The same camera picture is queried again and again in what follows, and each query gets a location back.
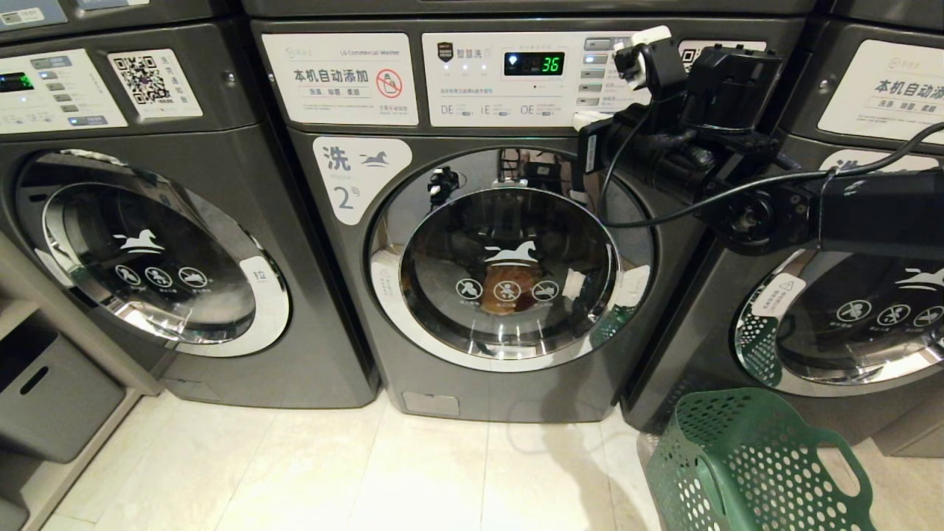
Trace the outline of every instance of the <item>control panel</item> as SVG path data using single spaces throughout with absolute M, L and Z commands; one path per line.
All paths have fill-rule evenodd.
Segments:
M 85 50 L 0 59 L 0 134 L 126 126 Z
M 631 103 L 649 103 L 649 91 L 630 90 L 613 62 L 614 46 L 628 42 L 633 33 L 425 33 L 430 124 L 568 128 L 575 111 L 616 112 Z M 714 43 L 682 42 L 686 66 Z M 762 42 L 742 44 L 766 47 Z

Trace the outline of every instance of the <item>shelf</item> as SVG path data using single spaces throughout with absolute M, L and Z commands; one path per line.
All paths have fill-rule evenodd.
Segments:
M 32 300 L 0 300 L 0 339 L 13 332 L 39 309 Z
M 18 499 L 22 499 L 29 510 L 29 520 L 21 531 L 42 529 L 56 505 L 62 501 L 78 476 L 89 466 L 95 454 L 105 445 L 111 433 L 117 429 L 141 396 L 140 391 L 127 389 L 118 407 L 111 412 L 78 457 L 68 463 L 53 463 L 18 454 L 0 453 L 0 471 L 3 471 L 5 483 L 9 478 L 23 478 L 16 492 L 19 496 L 8 495 L 15 503 L 20 503 Z

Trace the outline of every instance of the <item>black cable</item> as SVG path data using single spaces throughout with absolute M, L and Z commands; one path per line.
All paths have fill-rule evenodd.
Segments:
M 622 154 L 623 149 L 629 144 L 630 140 L 632 139 L 632 136 L 636 133 L 636 131 L 639 129 L 640 124 L 642 124 L 643 122 L 645 122 L 645 119 L 640 121 L 639 124 L 636 124 L 636 126 L 632 129 L 630 136 L 627 137 L 626 141 L 624 141 L 623 144 L 616 151 L 616 156 L 613 158 L 613 160 L 610 163 L 610 167 L 607 169 L 607 175 L 603 180 L 603 187 L 600 190 L 600 203 L 601 204 L 603 200 L 603 191 L 606 189 L 606 185 L 609 183 L 608 181 L 610 177 L 613 175 L 613 169 L 615 168 L 615 164 L 616 164 L 616 160 L 618 159 L 618 156 Z M 944 130 L 944 122 L 929 126 L 923 129 L 918 134 L 916 134 L 914 137 L 912 137 L 911 140 L 909 140 L 904 145 L 896 149 L 887 157 L 884 157 L 874 163 L 836 170 L 834 171 L 834 176 L 836 178 L 861 176 L 863 174 L 875 172 L 882 168 L 888 167 L 889 165 L 896 163 L 905 155 L 910 153 L 911 150 L 914 149 L 915 146 L 920 144 L 925 138 L 937 132 L 940 132 L 942 130 Z M 603 216 L 601 216 L 600 222 L 602 222 L 603 225 L 605 225 L 606 227 L 610 227 L 613 229 L 638 229 L 638 228 L 652 227 L 655 225 L 662 225 L 663 223 L 674 221 L 676 219 L 679 219 L 680 217 L 685 217 L 689 214 L 697 212 L 698 210 L 710 204 L 716 203 L 722 199 L 726 199 L 731 196 L 736 196 L 737 194 L 743 194 L 744 192 L 748 192 L 756 188 L 763 188 L 771 184 L 781 184 L 784 182 L 823 179 L 823 178 L 828 177 L 831 171 L 832 170 L 819 170 L 819 171 L 786 173 L 782 175 L 775 175 L 773 177 L 767 177 L 760 180 L 753 180 L 751 182 L 747 182 L 747 183 L 735 186 L 734 188 L 731 188 L 730 190 L 725 190 L 724 192 L 721 192 L 720 194 L 717 194 L 715 196 L 711 196 L 706 199 L 703 199 L 693 205 L 687 206 L 681 210 L 673 212 L 672 214 L 666 214 L 659 217 L 653 217 L 652 219 L 644 219 L 642 221 L 632 221 L 632 222 L 627 222 L 627 223 L 611 223 L 611 222 L 608 222 Z M 881 175 L 865 176 L 866 179 L 871 179 L 874 177 L 881 177 Z

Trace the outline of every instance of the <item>gray storage bin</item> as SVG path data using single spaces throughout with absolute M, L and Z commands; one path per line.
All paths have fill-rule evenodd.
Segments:
M 23 527 L 27 518 L 29 513 L 26 509 L 6 498 L 0 498 L 0 531 L 17 531 Z
M 62 334 L 20 327 L 0 340 L 0 445 L 66 463 L 125 394 Z

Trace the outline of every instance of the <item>robotic arm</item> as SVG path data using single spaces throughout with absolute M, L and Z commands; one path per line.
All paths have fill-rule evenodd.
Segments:
M 717 44 L 686 73 L 660 26 L 636 33 L 615 63 L 631 88 L 649 89 L 651 102 L 612 117 L 576 113 L 577 167 L 605 169 L 604 187 L 619 169 L 689 206 L 634 223 L 604 213 L 604 225 L 645 227 L 693 214 L 740 254 L 801 246 L 944 259 L 944 169 L 879 172 L 944 124 L 877 163 L 798 171 L 776 139 L 755 130 L 783 63 L 773 52 Z

